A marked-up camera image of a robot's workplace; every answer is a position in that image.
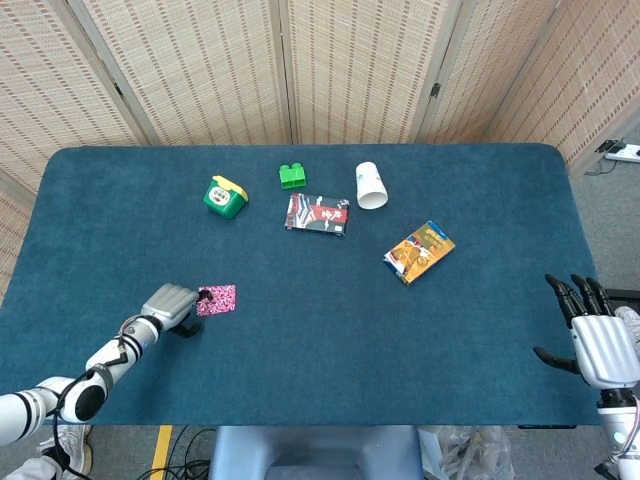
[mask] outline robot finger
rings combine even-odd
[[[589,284],[591,289],[594,291],[602,313],[604,315],[609,315],[610,317],[613,317],[615,314],[613,313],[613,308],[609,303],[609,295],[607,295],[607,291],[604,288],[602,288],[602,285],[600,285],[600,283],[597,280],[591,277],[587,277],[587,283]]]
[[[565,372],[573,373],[575,375],[580,374],[580,367],[578,367],[578,362],[571,358],[556,357],[542,347],[533,347],[533,352],[540,360],[542,360],[550,367],[564,370]]]
[[[582,277],[579,277],[575,273],[571,274],[571,280],[576,284],[578,289],[580,290],[580,294],[582,295],[582,300],[584,301],[584,306],[587,309],[587,312],[590,315],[602,315],[602,310],[600,309],[600,305],[598,305],[598,300],[596,299],[596,294]]]
[[[544,276],[545,280],[558,297],[558,305],[560,305],[560,310],[564,315],[564,320],[567,324],[567,328],[573,328],[571,324],[571,319],[574,317],[579,317],[582,315],[587,315],[587,310],[580,301],[580,298],[576,294],[576,292],[566,283],[561,280],[558,280],[553,275],[549,275],[548,273]]]

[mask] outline green and yellow toy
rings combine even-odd
[[[233,218],[249,201],[249,196],[242,187],[220,175],[215,175],[202,201],[224,218]]]

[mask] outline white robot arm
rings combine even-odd
[[[581,301],[568,284],[551,275],[545,278],[558,297],[576,358],[558,358],[541,347],[533,350],[547,365],[581,375],[590,387],[600,390],[598,413],[613,451],[595,471],[616,480],[610,469],[617,465],[621,480],[638,480],[640,403],[631,389],[640,380],[640,361],[632,334],[614,315],[606,291],[594,279],[571,276]]]
[[[167,283],[87,361],[79,378],[51,377],[31,390],[0,396],[0,446],[31,435],[54,412],[69,423],[91,420],[113,385],[162,332],[190,337],[198,331],[199,325],[182,325],[198,298],[194,291]]]

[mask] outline white paper cup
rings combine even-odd
[[[360,208],[373,210],[387,203],[387,189],[384,188],[375,163],[364,162],[356,167],[356,184]]]

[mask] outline power strip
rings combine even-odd
[[[627,144],[615,153],[605,153],[604,158],[607,160],[620,160],[621,162],[640,163],[640,145]]]

